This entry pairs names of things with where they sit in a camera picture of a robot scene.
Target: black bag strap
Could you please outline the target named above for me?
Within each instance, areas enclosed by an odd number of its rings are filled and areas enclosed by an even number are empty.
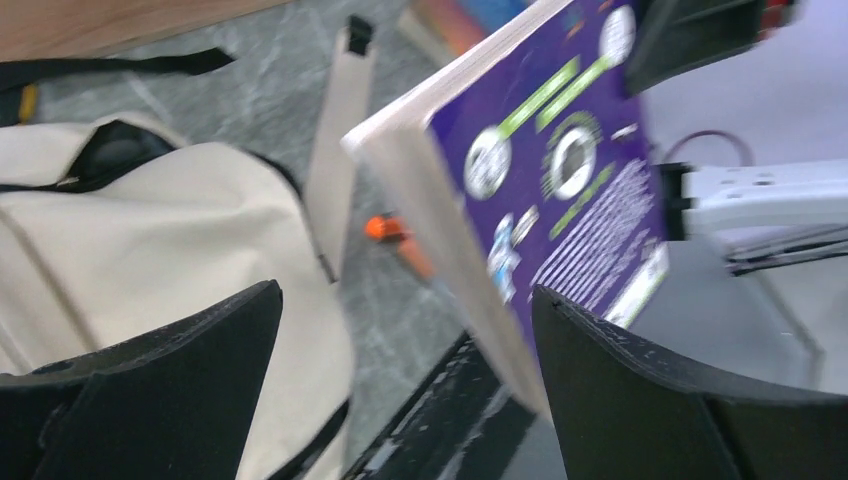
[[[0,63],[0,92],[23,87],[49,78],[80,73],[132,71],[140,73],[182,73],[201,75],[235,61],[220,48],[188,55],[152,57],[139,60],[124,58],[49,58]]]

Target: illustration on book cover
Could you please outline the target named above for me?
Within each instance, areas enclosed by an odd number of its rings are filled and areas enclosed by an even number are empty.
[[[626,327],[667,271],[658,179],[619,68],[635,34],[628,1],[575,0],[432,119],[531,346],[534,286]]]

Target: colorful book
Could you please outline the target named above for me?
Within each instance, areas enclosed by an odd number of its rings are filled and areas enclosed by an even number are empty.
[[[626,328],[668,270],[640,101],[622,88],[630,1],[538,0],[343,141],[540,412],[534,287]]]

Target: gray countertop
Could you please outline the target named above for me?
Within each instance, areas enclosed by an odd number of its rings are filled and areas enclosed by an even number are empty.
[[[118,111],[153,114],[194,142],[218,140],[267,155],[299,179],[321,107],[331,42],[349,14],[372,20],[380,53],[372,111],[435,67],[394,29],[401,0],[297,0],[136,48],[122,56],[190,53],[221,46],[237,62],[208,75],[104,74],[42,88],[39,121],[90,121]],[[422,285],[362,227],[390,209],[362,171],[355,192],[342,296],[356,343],[357,375],[348,458],[356,457],[459,336],[455,310]]]

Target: beige bag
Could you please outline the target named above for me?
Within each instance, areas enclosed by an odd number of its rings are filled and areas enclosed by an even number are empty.
[[[237,478],[311,456],[289,468],[338,479],[354,365],[335,292],[354,169],[338,140],[365,117],[374,58],[350,51],[347,31],[337,46],[303,200],[272,163],[136,114],[0,129],[0,371],[114,345],[275,279],[285,308]]]

